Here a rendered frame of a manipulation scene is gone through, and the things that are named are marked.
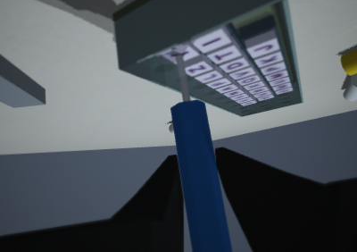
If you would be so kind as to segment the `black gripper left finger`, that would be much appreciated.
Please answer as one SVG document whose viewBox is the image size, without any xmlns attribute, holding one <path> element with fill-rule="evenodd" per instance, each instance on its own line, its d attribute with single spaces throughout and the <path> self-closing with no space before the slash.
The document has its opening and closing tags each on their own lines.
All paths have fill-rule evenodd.
<svg viewBox="0 0 357 252">
<path fill-rule="evenodd" d="M 184 252 L 177 155 L 169 155 L 113 217 L 3 235 L 0 252 Z"/>
</svg>

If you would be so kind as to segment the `keyboard with white letter keys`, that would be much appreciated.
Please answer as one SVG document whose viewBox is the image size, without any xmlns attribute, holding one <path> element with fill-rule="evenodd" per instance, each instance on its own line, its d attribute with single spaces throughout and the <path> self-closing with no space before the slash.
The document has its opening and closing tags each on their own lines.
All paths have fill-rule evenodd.
<svg viewBox="0 0 357 252">
<path fill-rule="evenodd" d="M 289 0 L 135 0 L 112 15 L 118 71 L 239 117 L 303 103 Z"/>
</svg>

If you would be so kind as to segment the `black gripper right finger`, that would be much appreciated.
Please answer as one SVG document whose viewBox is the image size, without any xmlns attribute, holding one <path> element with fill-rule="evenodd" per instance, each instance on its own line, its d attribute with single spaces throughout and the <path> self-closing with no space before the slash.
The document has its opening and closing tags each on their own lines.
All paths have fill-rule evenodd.
<svg viewBox="0 0 357 252">
<path fill-rule="evenodd" d="M 220 180 L 252 252 L 352 252 L 357 178 L 311 181 L 215 148 Z"/>
</svg>

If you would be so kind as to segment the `yellow cylinder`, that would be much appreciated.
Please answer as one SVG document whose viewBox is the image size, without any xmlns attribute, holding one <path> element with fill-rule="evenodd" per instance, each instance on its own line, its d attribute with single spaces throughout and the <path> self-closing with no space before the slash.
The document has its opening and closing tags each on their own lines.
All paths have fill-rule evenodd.
<svg viewBox="0 0 357 252">
<path fill-rule="evenodd" d="M 357 50 L 341 56 L 340 61 L 344 71 L 347 74 L 357 74 Z"/>
</svg>

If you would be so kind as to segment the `blue stylus with grey tip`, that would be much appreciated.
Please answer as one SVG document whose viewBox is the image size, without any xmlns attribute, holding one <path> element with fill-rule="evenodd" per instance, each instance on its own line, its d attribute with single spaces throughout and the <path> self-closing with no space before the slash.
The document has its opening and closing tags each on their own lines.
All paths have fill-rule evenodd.
<svg viewBox="0 0 357 252">
<path fill-rule="evenodd" d="M 205 103 L 190 99 L 170 108 L 193 252 L 233 252 Z"/>
</svg>

